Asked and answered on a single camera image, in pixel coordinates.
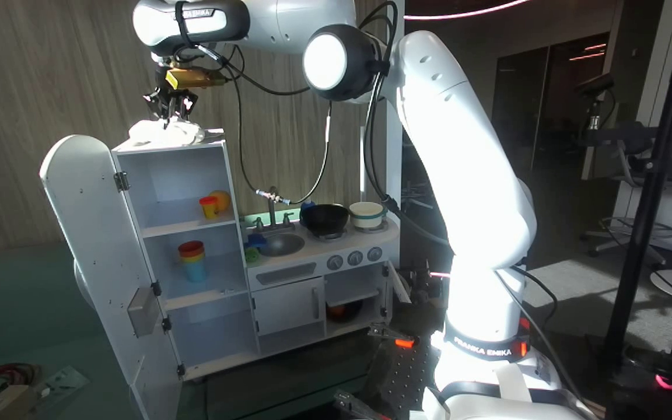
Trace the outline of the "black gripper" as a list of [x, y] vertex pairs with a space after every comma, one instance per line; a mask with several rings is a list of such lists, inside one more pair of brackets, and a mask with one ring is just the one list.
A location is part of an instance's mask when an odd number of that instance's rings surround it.
[[176, 118], [188, 118], [197, 96], [188, 89], [157, 86], [145, 93], [143, 99], [158, 118], [169, 120], [169, 113], [176, 113]]

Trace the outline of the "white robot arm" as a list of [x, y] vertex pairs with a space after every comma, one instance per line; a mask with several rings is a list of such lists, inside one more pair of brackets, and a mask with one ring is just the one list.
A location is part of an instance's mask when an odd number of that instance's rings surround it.
[[138, 0], [138, 40], [164, 63], [222, 42], [298, 51], [313, 90], [351, 99], [388, 83], [434, 188], [452, 250], [434, 379], [410, 420], [585, 420], [564, 371], [518, 354], [525, 277], [537, 233], [512, 172], [461, 64], [428, 30], [382, 49], [356, 27], [355, 0]]

